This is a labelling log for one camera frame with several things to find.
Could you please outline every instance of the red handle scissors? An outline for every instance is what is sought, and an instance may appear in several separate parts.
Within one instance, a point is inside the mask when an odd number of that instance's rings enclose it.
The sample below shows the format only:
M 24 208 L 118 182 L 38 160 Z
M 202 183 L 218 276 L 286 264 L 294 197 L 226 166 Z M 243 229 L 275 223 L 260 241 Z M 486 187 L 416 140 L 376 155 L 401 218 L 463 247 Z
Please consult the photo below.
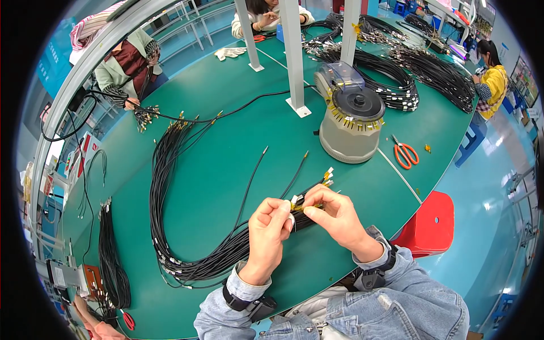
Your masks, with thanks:
M 254 40 L 255 42 L 264 41 L 264 40 L 266 40 L 266 38 L 267 38 L 267 37 L 264 36 L 264 35 L 254 35 L 254 36 L 253 36 L 253 40 Z
M 394 134 L 392 134 L 391 137 L 393 137 L 393 140 L 395 141 L 395 147 L 394 147 L 395 157 L 397 158 L 397 161 L 399 162 L 400 166 L 408 170 L 412 167 L 412 164 L 416 165 L 417 163 L 419 163 L 419 156 L 417 156 L 417 152 L 415 152 L 415 150 L 410 145 L 400 143 Z M 416 159 L 412 158 L 412 156 L 408 153 L 408 150 L 412 151 L 412 154 L 415 156 Z M 404 162 L 400 160 L 399 153 L 402 155 L 404 159 L 406 159 L 407 164 L 404 164 Z
M 124 312 L 123 310 L 120 311 L 121 313 L 123 313 L 123 320 L 125 321 L 125 325 L 127 325 L 128 329 L 133 331 L 134 327 L 136 326 L 136 324 L 134 323 L 134 319 L 131 317 L 130 314 Z

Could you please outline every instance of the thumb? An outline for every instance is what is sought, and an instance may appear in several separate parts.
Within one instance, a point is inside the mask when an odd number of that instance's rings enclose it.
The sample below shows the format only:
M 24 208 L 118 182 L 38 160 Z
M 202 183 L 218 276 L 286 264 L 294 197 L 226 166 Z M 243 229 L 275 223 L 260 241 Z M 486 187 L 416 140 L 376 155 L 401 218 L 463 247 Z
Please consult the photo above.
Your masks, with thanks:
M 334 217 L 327 214 L 326 211 L 321 210 L 316 207 L 306 207 L 304 208 L 304 214 L 308 216 L 312 221 L 319 224 L 326 230 L 333 226 Z
M 284 200 L 276 210 L 276 213 L 272 217 L 270 223 L 268 224 L 268 227 L 270 229 L 277 230 L 279 233 L 283 228 L 283 224 L 289 218 L 290 211 L 291 202 L 289 202 L 288 200 Z

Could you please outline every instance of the yellow shirt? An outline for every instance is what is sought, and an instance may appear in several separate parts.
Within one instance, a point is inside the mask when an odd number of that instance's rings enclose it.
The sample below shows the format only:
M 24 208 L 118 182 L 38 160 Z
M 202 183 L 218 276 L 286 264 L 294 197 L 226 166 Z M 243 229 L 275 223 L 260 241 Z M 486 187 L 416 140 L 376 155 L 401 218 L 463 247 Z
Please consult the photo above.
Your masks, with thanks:
M 486 120 L 493 117 L 495 112 L 502 104 L 504 96 L 506 95 L 506 88 L 508 86 L 508 77 L 506 71 L 502 65 L 489 67 L 485 74 L 481 77 L 480 83 L 486 84 L 491 90 L 491 98 L 487 100 L 487 104 L 490 106 L 489 111 L 480 112 L 482 117 Z

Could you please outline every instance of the white sweater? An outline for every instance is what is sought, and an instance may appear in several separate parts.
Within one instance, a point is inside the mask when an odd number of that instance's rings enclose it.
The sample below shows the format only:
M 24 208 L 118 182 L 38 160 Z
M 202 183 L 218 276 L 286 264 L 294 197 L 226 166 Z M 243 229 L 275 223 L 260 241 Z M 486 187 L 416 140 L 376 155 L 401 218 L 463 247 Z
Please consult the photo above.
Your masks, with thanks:
M 264 26 L 262 30 L 275 30 L 277 24 L 280 22 L 281 16 L 280 16 L 280 5 L 277 5 L 276 7 L 272 8 L 272 11 L 278 16 L 278 19 L 273 21 L 270 25 Z M 299 14 L 305 14 L 308 16 L 308 20 L 305 24 L 310 24 L 315 21 L 310 11 L 305 9 L 302 6 L 299 6 Z M 255 22 L 259 22 L 262 20 L 263 15 L 255 15 L 252 13 L 248 13 L 249 21 L 253 24 Z M 237 39 L 241 39 L 244 37 L 244 34 L 242 33 L 242 23 L 240 22 L 240 17 L 238 16 L 238 13 L 234 13 L 234 20 L 232 21 L 232 36 L 234 36 Z

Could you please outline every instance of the black hair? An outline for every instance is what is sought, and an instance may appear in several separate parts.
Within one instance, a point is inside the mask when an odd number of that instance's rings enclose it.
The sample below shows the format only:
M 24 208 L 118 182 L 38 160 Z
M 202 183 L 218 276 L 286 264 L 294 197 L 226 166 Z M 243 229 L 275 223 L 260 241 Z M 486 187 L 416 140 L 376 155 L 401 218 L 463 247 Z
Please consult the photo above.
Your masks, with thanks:
M 248 12 L 254 15 L 270 12 L 268 4 L 264 0 L 245 0 L 245 5 L 248 7 Z
M 480 40 L 477 45 L 478 56 L 487 54 L 489 52 L 489 65 L 497 66 L 502 65 L 499 60 L 499 54 L 497 48 L 492 40 Z

